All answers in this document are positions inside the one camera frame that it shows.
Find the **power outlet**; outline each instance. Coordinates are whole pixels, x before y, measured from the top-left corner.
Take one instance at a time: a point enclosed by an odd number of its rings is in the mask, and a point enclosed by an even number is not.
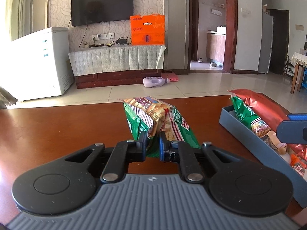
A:
[[[92,35],[92,41],[94,40],[106,40],[106,39],[114,39],[115,38],[115,33],[108,33],[108,34],[97,34],[97,35]]]

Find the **brown tabletop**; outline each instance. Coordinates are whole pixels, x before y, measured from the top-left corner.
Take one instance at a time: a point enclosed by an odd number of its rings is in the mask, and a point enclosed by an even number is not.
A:
[[[178,108],[200,143],[210,141],[258,162],[219,125],[222,107],[231,105],[230,96],[165,101]],[[130,138],[122,103],[0,110],[0,222],[6,224],[18,214],[11,188],[23,172],[96,142],[112,147]],[[177,165],[147,158],[144,163],[130,164],[129,173],[177,173]],[[301,210],[293,199],[286,213],[293,217]],[[306,215],[302,211],[294,219],[303,223]]]

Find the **television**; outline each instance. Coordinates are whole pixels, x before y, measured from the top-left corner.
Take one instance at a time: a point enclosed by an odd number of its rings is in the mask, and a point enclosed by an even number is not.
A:
[[[72,26],[130,20],[133,0],[72,0]]]

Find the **wooden tv cabinet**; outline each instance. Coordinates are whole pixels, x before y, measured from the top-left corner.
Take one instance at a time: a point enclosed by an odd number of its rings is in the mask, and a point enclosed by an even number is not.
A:
[[[77,89],[112,85],[142,84],[146,77],[161,76],[162,69],[127,70],[76,76]]]

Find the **gray ribbed panel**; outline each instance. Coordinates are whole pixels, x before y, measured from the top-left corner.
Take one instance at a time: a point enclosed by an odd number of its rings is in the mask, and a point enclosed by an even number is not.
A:
[[[200,185],[179,175],[133,175],[101,187],[83,208],[55,217],[22,212],[11,230],[297,230],[284,214],[238,216],[218,206]]]

